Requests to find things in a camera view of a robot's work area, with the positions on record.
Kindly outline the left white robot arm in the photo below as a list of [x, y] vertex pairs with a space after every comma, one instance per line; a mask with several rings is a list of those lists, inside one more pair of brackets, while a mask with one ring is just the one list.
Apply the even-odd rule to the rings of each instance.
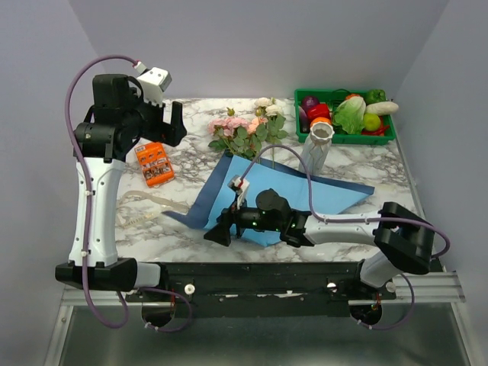
[[170, 122], [163, 120], [163, 92], [171, 80], [158, 68], [136, 78], [123, 74], [93, 78], [94, 104], [73, 131], [79, 176], [77, 222], [69, 259], [56, 266], [57, 281], [97, 291], [142, 287], [153, 301], [168, 295], [161, 265], [118, 255], [115, 218], [126, 156], [139, 139], [177, 146], [186, 136], [180, 102], [172, 103]]

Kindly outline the blue flower bouquet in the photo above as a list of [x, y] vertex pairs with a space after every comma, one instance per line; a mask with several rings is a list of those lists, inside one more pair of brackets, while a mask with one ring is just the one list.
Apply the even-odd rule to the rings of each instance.
[[[242, 174], [248, 168], [246, 159], [235, 156], [224, 178], [216, 202], [222, 208], [228, 207], [235, 197], [227, 186], [235, 175]], [[319, 214], [340, 214], [355, 204], [370, 197], [374, 187], [340, 181], [330, 178], [312, 176], [313, 208]], [[293, 168], [267, 159], [260, 159], [246, 176], [250, 187], [246, 196], [247, 204], [255, 207], [257, 194], [269, 188], [287, 199], [289, 205], [297, 210], [309, 210], [307, 176]]]

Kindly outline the dark blue wrapping sheet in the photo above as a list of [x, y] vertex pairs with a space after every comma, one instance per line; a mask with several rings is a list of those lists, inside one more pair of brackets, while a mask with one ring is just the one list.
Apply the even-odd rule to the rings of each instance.
[[163, 214], [192, 229], [202, 229], [213, 223], [223, 209], [221, 203], [216, 200], [230, 167], [231, 159], [226, 155], [220, 158], [187, 214], [170, 210]]

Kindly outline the cream printed ribbon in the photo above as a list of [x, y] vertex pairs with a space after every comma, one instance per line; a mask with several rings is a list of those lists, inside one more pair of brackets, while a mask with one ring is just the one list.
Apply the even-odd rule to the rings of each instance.
[[186, 214], [186, 203], [151, 195], [145, 191], [127, 191], [118, 200], [116, 206], [116, 227], [128, 229], [158, 218], [165, 211]]

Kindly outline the pink rose bunch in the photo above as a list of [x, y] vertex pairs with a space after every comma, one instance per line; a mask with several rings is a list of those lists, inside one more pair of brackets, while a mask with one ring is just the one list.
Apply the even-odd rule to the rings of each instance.
[[212, 120], [207, 125], [211, 136], [208, 146], [215, 152], [253, 160], [268, 134], [267, 124], [266, 117], [257, 116], [250, 120], [227, 108], [225, 117]]

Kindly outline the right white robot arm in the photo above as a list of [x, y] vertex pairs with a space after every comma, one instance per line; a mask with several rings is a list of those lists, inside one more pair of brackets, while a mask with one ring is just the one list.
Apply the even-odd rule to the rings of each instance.
[[375, 246], [378, 253], [360, 264], [359, 275], [350, 282], [352, 293], [361, 299], [369, 298], [397, 275], [430, 271], [432, 225], [395, 202], [386, 202], [370, 213], [326, 216], [293, 209], [284, 197], [268, 189], [257, 195], [255, 203], [255, 207], [247, 207], [236, 198], [204, 238], [229, 246], [230, 230], [235, 228], [237, 236], [246, 230], [277, 232], [282, 242], [296, 248], [331, 242]]

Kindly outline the white rose stem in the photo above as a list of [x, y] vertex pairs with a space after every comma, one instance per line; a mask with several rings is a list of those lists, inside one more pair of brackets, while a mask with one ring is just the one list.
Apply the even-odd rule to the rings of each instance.
[[266, 128], [265, 142], [270, 145], [281, 144], [281, 141], [288, 135], [284, 130], [286, 117], [282, 107], [274, 98], [258, 98], [255, 103], [255, 116], [260, 124]]

